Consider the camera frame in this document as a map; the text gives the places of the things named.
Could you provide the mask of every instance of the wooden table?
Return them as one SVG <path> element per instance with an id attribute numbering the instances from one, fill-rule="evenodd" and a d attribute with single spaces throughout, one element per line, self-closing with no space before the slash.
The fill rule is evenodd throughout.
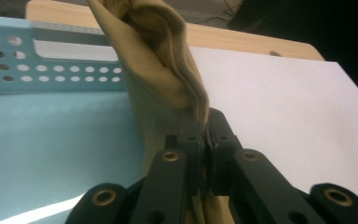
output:
<path id="1" fill-rule="evenodd" d="M 30 1 L 26 8 L 26 19 L 99 28 L 88 7 L 52 0 Z M 318 50 L 310 44 L 190 23 L 187 24 L 187 43 L 189 46 L 211 49 L 229 49 L 260 54 L 279 54 L 289 58 L 324 60 Z"/>

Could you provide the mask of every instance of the white paper sheet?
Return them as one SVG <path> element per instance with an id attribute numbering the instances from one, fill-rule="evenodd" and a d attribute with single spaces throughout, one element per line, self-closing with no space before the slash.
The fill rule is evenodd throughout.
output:
<path id="1" fill-rule="evenodd" d="M 358 195 L 358 89 L 337 63 L 191 48 L 211 100 L 243 147 L 296 188 Z"/>

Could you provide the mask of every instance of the light blue surface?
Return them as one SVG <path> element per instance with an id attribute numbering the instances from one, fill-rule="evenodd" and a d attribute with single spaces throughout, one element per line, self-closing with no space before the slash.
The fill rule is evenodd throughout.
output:
<path id="1" fill-rule="evenodd" d="M 126 92 L 0 95 L 0 220 L 141 177 Z"/>
<path id="2" fill-rule="evenodd" d="M 11 36 L 21 44 L 11 44 Z M 128 187 L 141 178 L 142 145 L 124 79 L 113 72 L 118 62 L 41 58 L 24 20 L 0 18 L 0 51 L 0 64 L 9 67 L 0 69 L 0 220 L 72 199 L 103 182 Z M 14 57 L 16 51 L 26 58 Z M 20 71 L 19 64 L 30 70 Z M 37 71 L 38 65 L 48 70 Z M 55 71 L 57 65 L 63 71 Z M 86 71 L 89 66 L 94 71 Z M 35 223 L 63 223 L 68 213 Z"/>

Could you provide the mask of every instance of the crumpled fabric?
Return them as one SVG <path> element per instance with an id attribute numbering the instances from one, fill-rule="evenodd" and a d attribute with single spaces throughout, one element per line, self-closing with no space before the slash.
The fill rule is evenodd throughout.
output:
<path id="1" fill-rule="evenodd" d="M 144 174 L 165 136 L 176 134 L 177 115 L 193 111 L 207 128 L 208 94 L 186 43 L 186 23 L 161 0 L 88 0 L 123 69 L 144 145 Z M 233 223 L 227 198 L 189 199 L 186 223 Z"/>

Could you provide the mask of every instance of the perforated plastic tray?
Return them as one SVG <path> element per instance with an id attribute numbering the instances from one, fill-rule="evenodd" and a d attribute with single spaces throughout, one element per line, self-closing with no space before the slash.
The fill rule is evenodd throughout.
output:
<path id="1" fill-rule="evenodd" d="M 98 29 L 0 18 L 0 221 L 63 223 L 68 205 L 46 206 L 141 177 L 139 134 L 107 46 Z"/>

